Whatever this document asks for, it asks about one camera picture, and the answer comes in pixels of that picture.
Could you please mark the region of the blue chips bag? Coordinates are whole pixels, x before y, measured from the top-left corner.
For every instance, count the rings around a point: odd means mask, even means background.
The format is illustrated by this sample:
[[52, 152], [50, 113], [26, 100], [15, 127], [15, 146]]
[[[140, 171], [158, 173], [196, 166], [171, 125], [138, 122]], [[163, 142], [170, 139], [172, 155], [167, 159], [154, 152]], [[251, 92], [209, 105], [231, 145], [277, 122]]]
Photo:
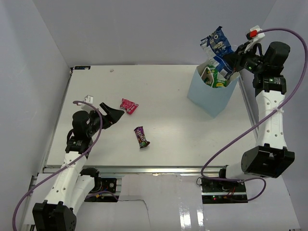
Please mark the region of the blue chips bag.
[[223, 57], [227, 54], [232, 54], [234, 51], [222, 31], [222, 26], [219, 26], [209, 36], [201, 40], [200, 47], [206, 52], [208, 61], [226, 80], [229, 80], [233, 74], [233, 69], [224, 61]]

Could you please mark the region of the green Fox's candy packet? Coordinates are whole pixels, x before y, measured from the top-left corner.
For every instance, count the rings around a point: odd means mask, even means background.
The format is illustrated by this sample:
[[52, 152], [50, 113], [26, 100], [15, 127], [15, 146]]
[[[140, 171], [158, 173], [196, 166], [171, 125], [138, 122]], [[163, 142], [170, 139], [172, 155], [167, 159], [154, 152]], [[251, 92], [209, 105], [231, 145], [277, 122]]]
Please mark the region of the green Fox's candy packet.
[[204, 68], [201, 79], [206, 85], [212, 88], [225, 88], [227, 86], [227, 80], [212, 65], [207, 65]]

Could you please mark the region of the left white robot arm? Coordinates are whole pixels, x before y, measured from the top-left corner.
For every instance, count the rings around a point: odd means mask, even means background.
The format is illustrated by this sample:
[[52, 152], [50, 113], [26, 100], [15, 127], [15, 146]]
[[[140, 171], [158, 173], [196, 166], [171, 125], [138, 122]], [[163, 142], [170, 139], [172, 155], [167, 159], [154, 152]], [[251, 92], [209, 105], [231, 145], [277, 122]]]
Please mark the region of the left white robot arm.
[[98, 170], [84, 169], [90, 151], [103, 129], [115, 124], [124, 114], [101, 103], [102, 114], [91, 103], [72, 116], [72, 129], [66, 138], [62, 167], [53, 176], [52, 188], [42, 203], [35, 203], [32, 214], [38, 231], [73, 231], [77, 225], [77, 212], [90, 192], [102, 186]]

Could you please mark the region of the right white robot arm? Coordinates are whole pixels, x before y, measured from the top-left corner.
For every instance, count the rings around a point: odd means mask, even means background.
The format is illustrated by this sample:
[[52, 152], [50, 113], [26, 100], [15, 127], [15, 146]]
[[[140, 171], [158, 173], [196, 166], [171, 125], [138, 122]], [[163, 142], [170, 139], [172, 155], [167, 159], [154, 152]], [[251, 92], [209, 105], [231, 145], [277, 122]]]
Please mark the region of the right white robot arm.
[[272, 42], [265, 54], [261, 44], [255, 44], [245, 51], [248, 43], [236, 52], [224, 56], [235, 71], [243, 69], [253, 73], [253, 87], [258, 105], [259, 119], [268, 119], [257, 127], [257, 141], [254, 148], [244, 152], [241, 161], [227, 165], [219, 172], [218, 188], [223, 192], [235, 186], [234, 179], [251, 177], [277, 178], [295, 160], [295, 153], [287, 149], [283, 134], [283, 110], [278, 108], [285, 99], [286, 80], [281, 75], [283, 64], [288, 58], [290, 47], [282, 42]]

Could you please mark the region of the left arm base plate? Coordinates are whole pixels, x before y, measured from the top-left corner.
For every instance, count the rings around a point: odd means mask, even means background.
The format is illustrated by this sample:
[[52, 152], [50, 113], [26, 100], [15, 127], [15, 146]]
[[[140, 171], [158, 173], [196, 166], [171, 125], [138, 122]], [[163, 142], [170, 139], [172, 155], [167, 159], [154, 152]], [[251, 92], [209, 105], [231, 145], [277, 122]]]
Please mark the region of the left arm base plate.
[[116, 186], [117, 186], [116, 178], [97, 177], [94, 179], [94, 188], [89, 192], [89, 194], [97, 193], [100, 191], [109, 191], [111, 193], [115, 193]]

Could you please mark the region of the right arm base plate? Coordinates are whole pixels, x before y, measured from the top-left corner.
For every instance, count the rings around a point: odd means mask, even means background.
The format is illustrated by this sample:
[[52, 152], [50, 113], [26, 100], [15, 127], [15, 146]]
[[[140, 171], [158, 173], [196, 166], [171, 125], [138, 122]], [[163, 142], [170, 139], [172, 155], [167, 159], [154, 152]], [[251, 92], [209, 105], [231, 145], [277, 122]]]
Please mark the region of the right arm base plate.
[[202, 192], [206, 193], [244, 193], [246, 192], [246, 187], [244, 183], [228, 182], [228, 181], [217, 181], [209, 180], [203, 177], [199, 177], [196, 180], [198, 186], [201, 186]]

